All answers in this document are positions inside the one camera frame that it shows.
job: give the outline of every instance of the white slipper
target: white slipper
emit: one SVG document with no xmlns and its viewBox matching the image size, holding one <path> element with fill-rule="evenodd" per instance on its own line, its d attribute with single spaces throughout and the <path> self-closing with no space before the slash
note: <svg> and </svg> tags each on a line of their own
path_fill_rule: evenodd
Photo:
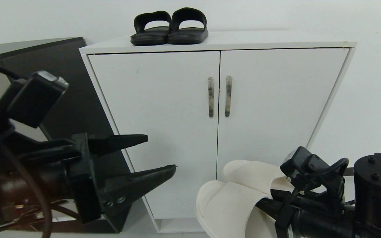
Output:
<svg viewBox="0 0 381 238">
<path fill-rule="evenodd" d="M 277 238 L 275 220 L 255 207 L 267 196 L 234 182 L 210 181 L 198 191 L 196 217 L 211 238 Z"/>
<path fill-rule="evenodd" d="M 280 167 L 260 161 L 231 161 L 223 168 L 223 178 L 266 193 L 268 198 L 271 198 L 271 189 L 293 191 L 294 188 Z"/>
</svg>

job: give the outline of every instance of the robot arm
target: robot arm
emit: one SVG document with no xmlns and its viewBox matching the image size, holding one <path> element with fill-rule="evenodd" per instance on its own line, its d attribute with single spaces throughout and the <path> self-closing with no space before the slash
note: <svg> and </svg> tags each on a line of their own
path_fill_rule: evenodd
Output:
<svg viewBox="0 0 381 238">
<path fill-rule="evenodd" d="M 381 153 L 354 165 L 356 206 L 345 203 L 343 158 L 332 166 L 304 147 L 280 166 L 295 187 L 272 190 L 257 207 L 273 217 L 278 238 L 381 238 Z M 312 192 L 325 186 L 323 193 Z"/>
<path fill-rule="evenodd" d="M 172 178 L 175 165 L 142 172 L 116 169 L 121 149 L 148 141 L 147 135 L 37 142 L 15 131 L 10 119 L 36 128 L 68 88 L 61 77 L 40 71 L 29 78 L 0 67 L 11 85 L 0 98 L 0 231 L 43 222 L 51 234 L 51 210 L 82 223 L 103 215 L 120 232 L 118 215 L 134 201 Z M 59 206 L 74 199 L 78 214 Z M 42 212 L 44 218 L 37 218 Z"/>
</svg>

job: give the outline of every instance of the metal handle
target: metal handle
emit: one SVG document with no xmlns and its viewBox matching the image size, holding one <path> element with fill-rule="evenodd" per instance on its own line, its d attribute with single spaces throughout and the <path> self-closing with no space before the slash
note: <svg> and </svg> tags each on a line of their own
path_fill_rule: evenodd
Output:
<svg viewBox="0 0 381 238">
<path fill-rule="evenodd" d="M 208 116 L 214 116 L 214 80 L 213 77 L 208 78 Z"/>
<path fill-rule="evenodd" d="M 224 116 L 230 116 L 230 104 L 232 103 L 232 77 L 226 77 L 226 110 Z"/>
</svg>

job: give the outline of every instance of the black panel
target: black panel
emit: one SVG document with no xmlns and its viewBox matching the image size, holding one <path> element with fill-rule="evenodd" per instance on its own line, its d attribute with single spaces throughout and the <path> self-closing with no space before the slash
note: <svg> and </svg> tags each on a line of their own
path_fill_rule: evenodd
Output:
<svg viewBox="0 0 381 238">
<path fill-rule="evenodd" d="M 84 46 L 81 39 L 0 60 L 1 66 L 18 74 L 45 70 L 69 83 L 67 92 L 41 124 L 42 131 L 51 139 L 70 138 L 83 132 L 103 137 L 113 135 L 79 52 Z"/>
<path fill-rule="evenodd" d="M 67 42 L 83 40 L 82 37 L 69 37 L 57 39 L 43 39 L 27 42 L 12 42 L 0 44 L 0 59 L 23 54 L 28 51 L 39 50 L 45 47 L 60 45 Z"/>
<path fill-rule="evenodd" d="M 45 70 L 55 76 L 63 77 L 69 83 L 67 92 L 39 126 L 48 139 L 70 138 L 73 134 L 84 132 L 102 137 L 113 135 L 79 52 L 79 48 L 84 46 L 86 44 L 82 37 L 0 44 L 1 66 L 26 76 Z M 99 164 L 103 166 L 99 166 L 98 170 L 105 173 L 108 178 L 113 174 L 130 173 L 120 153 L 121 151 L 118 151 L 111 155 L 120 158 L 117 161 L 100 161 Z M 95 220 L 85 225 L 72 220 L 53 223 L 53 231 L 120 232 L 129 210 L 130 207 L 110 218 L 111 222 L 115 223 L 113 224 L 115 228 L 107 220 Z M 41 231 L 41 223 L 32 226 L 20 229 Z"/>
</svg>

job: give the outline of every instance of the cable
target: cable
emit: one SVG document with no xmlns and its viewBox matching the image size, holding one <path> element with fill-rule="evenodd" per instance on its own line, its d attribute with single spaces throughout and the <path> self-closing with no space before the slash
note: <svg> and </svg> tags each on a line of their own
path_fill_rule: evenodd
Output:
<svg viewBox="0 0 381 238">
<path fill-rule="evenodd" d="M 44 227 L 42 229 L 42 238 L 49 238 L 51 236 L 52 221 L 53 221 L 50 203 L 48 202 L 47 198 L 45 197 L 39 185 L 33 179 L 32 175 L 30 175 L 30 173 L 27 171 L 26 167 L 24 167 L 23 164 L 19 160 L 17 160 L 17 158 L 14 157 L 14 155 L 9 151 L 9 149 L 4 144 L 0 144 L 0 149 L 3 155 L 5 155 L 6 158 L 8 158 L 9 161 L 18 170 L 20 175 L 23 177 L 23 179 L 32 189 L 33 193 L 35 193 L 36 199 L 38 199 L 42 209 L 42 213 L 44 215 Z"/>
<path fill-rule="evenodd" d="M 21 76 L 20 74 L 17 74 L 15 72 L 10 71 L 10 70 L 8 70 L 8 69 L 6 69 L 4 67 L 1 67 L 1 66 L 0 66 L 0 73 L 5 74 L 5 75 L 7 75 L 7 76 L 9 76 L 9 77 L 11 77 L 11 78 L 13 78 L 15 80 L 20 79 L 20 78 L 25 78 L 25 77 Z"/>
<path fill-rule="evenodd" d="M 307 174 L 306 178 L 307 179 L 318 178 L 318 177 L 324 176 L 326 174 L 329 174 L 331 172 L 334 172 L 337 169 L 345 170 L 346 167 L 348 167 L 348 165 L 349 165 L 349 159 L 348 158 L 341 158 L 340 160 L 338 160 L 336 163 L 334 163 L 332 166 L 328 167 L 327 169 L 323 169 L 321 171 L 318 171 L 318 172 L 315 172 L 312 174 Z"/>
<path fill-rule="evenodd" d="M 17 227 L 22 227 L 22 226 L 29 226 L 29 225 L 32 225 L 32 224 L 35 224 L 35 223 L 39 223 L 39 222 L 42 222 L 43 219 L 36 219 L 36 220 L 33 220 L 32 222 L 29 222 L 27 224 L 19 224 L 19 223 L 12 223 L 12 224 L 8 224 L 6 226 L 1 226 L 0 227 L 0 232 L 1 231 L 4 231 L 4 230 L 8 230 L 8 229 L 13 229 L 13 228 L 17 228 Z"/>
<path fill-rule="evenodd" d="M 70 216 L 76 220 L 80 220 L 80 215 L 75 213 L 74 211 L 68 209 L 68 208 L 65 208 L 65 207 L 62 207 L 59 205 L 51 205 L 51 208 L 55 211 L 61 212 L 65 215 L 68 215 L 68 216 Z"/>
<path fill-rule="evenodd" d="M 345 202 L 345 205 L 354 205 L 354 204 L 355 204 L 355 200 Z"/>
</svg>

